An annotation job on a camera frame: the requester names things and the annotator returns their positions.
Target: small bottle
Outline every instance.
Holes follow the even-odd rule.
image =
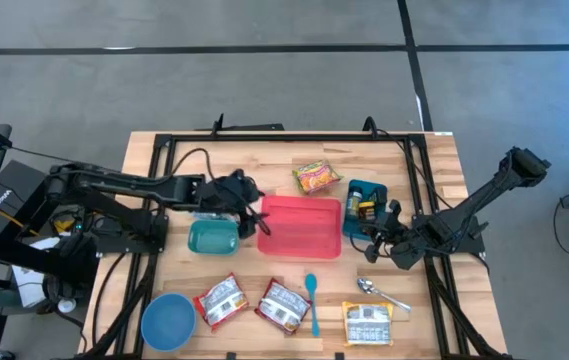
[[[348,198],[346,199],[346,216],[357,219],[360,202],[362,201],[362,188],[353,186],[348,189]]]

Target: yellow snack bag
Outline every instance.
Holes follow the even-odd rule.
[[[390,303],[354,304],[342,303],[346,344],[393,345],[391,318],[393,305]]]
[[[306,194],[340,181],[341,177],[326,160],[320,160],[293,170],[297,184]]]

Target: blue spoon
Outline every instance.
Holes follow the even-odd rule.
[[[308,295],[311,297],[313,305],[311,305],[311,310],[313,311],[313,336],[320,336],[320,324],[317,321],[317,313],[315,313],[315,290],[317,290],[317,278],[315,274],[306,275],[306,290],[308,290]]]

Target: red plastic bin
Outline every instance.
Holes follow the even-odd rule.
[[[264,254],[334,259],[342,252],[342,205],[335,199],[266,196],[264,219],[271,235],[259,231]]]

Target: blue tray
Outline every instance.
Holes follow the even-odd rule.
[[[383,187],[385,195],[388,197],[388,189],[386,186],[378,183],[372,183],[368,181],[362,180],[351,180],[348,183],[348,188],[350,189],[353,186],[359,186],[362,188],[362,201],[366,201],[366,199],[371,195],[373,189],[376,187]],[[386,209],[386,203],[375,205],[375,216],[381,215]],[[349,234],[353,234],[353,239],[360,239],[360,240],[371,240],[371,237],[364,234],[360,230],[360,226],[357,224],[357,220],[350,219],[346,216],[346,211],[344,212],[344,224],[342,225],[342,234],[345,236],[349,236]]]

